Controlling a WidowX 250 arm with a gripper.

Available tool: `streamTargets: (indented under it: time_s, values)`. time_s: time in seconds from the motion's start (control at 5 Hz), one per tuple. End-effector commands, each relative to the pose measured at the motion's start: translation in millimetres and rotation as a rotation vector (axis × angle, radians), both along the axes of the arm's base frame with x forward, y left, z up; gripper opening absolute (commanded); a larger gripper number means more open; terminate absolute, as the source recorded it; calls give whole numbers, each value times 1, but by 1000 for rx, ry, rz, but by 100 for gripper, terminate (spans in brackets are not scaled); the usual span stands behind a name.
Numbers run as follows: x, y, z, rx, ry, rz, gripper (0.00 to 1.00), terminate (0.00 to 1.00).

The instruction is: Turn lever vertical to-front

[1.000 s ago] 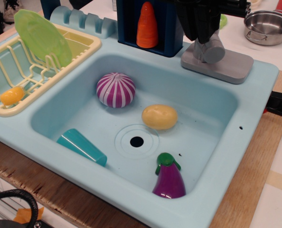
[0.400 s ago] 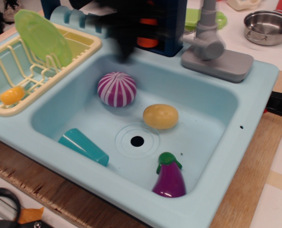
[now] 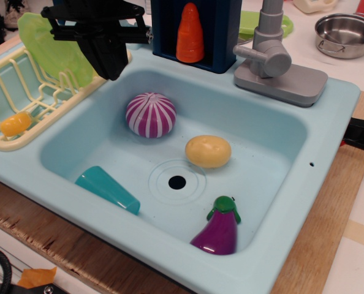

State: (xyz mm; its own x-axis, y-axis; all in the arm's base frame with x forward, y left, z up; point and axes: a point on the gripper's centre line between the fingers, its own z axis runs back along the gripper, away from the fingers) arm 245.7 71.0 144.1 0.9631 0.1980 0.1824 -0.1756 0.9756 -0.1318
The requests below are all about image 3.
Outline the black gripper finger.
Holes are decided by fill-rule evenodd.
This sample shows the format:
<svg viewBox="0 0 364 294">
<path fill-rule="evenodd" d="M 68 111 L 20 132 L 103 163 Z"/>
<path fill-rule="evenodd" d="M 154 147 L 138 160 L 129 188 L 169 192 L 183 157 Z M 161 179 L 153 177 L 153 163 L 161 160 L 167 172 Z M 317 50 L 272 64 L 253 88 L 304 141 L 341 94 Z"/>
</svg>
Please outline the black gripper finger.
<svg viewBox="0 0 364 294">
<path fill-rule="evenodd" d="M 113 78 L 113 67 L 109 63 L 110 55 L 102 51 L 102 41 L 98 39 L 78 38 L 77 43 L 85 58 L 102 78 Z"/>
<path fill-rule="evenodd" d="M 116 80 L 128 65 L 126 44 L 121 42 L 116 37 L 108 38 L 109 61 L 108 65 L 108 79 Z"/>
</svg>

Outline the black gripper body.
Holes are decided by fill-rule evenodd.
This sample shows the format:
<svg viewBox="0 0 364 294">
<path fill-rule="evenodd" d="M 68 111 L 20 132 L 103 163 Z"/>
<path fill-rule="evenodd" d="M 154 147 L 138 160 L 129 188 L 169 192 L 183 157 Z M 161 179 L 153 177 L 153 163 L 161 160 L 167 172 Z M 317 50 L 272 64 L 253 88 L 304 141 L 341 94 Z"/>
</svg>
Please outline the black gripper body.
<svg viewBox="0 0 364 294">
<path fill-rule="evenodd" d="M 63 1 L 44 7 L 41 16 L 51 24 L 56 40 L 93 40 L 105 36 L 121 43 L 150 43 L 145 9 L 127 1 Z"/>
</svg>

